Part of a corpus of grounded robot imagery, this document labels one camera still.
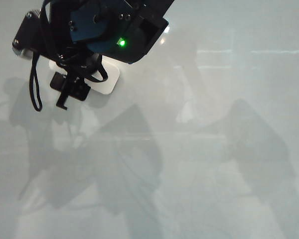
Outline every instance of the glossy surface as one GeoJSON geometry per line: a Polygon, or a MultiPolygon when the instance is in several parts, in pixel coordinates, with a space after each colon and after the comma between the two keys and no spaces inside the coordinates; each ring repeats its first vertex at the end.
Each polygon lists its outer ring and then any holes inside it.
{"type": "Polygon", "coordinates": [[[299,0],[175,1],[109,96],[56,108],[0,0],[0,239],[299,239],[299,0]]]}

